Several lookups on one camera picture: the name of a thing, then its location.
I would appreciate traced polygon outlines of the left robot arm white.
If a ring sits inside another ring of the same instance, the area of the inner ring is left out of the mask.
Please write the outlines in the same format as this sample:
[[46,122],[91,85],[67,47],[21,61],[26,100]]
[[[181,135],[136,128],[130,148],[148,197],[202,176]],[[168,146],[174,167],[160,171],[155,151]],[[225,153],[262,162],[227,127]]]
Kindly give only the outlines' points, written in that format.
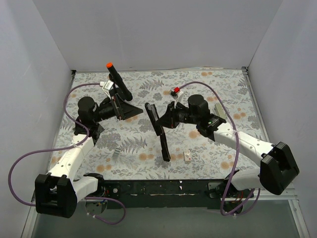
[[126,120],[143,113],[118,95],[104,99],[97,104],[91,97],[78,102],[78,117],[72,137],[72,147],[45,175],[35,180],[36,211],[41,214],[70,218],[77,203],[87,195],[101,198],[105,185],[99,175],[84,176],[75,181],[75,175],[88,153],[93,149],[104,128],[100,122],[112,117]]

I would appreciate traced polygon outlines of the beige stapler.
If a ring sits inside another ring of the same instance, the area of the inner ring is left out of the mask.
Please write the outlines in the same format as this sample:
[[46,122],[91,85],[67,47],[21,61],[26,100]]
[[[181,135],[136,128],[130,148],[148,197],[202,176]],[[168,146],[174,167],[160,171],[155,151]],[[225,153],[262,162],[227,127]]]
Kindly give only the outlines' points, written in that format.
[[220,117],[222,119],[226,119],[226,113],[225,113],[225,111],[220,103],[215,103],[214,112],[218,117]]

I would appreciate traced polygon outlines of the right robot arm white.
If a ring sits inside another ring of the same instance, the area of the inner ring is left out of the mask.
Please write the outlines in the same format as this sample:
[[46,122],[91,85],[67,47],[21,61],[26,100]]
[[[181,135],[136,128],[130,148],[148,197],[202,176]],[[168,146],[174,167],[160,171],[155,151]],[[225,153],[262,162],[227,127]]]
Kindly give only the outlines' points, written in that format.
[[170,129],[180,123],[196,125],[202,136],[234,148],[257,165],[255,169],[235,170],[233,176],[225,179],[224,191],[230,197],[253,188],[264,188],[280,195],[300,172],[287,144],[279,142],[274,145],[237,132],[225,119],[210,112],[207,101],[201,95],[190,96],[188,106],[171,102],[165,114],[155,122],[157,126]]

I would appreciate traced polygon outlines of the black stapler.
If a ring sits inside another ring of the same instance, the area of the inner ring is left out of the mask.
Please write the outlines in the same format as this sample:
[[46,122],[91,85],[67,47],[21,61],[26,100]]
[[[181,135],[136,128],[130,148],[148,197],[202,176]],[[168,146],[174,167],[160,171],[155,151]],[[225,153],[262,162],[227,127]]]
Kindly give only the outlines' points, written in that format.
[[165,131],[164,131],[162,126],[157,124],[157,121],[159,119],[159,115],[157,113],[157,109],[155,107],[155,104],[145,103],[145,109],[146,109],[146,112],[147,112],[149,119],[152,123],[152,126],[154,128],[156,135],[159,136],[159,138],[160,138],[161,153],[162,153],[163,160],[166,162],[170,162],[171,157],[170,157],[170,153],[168,150]]

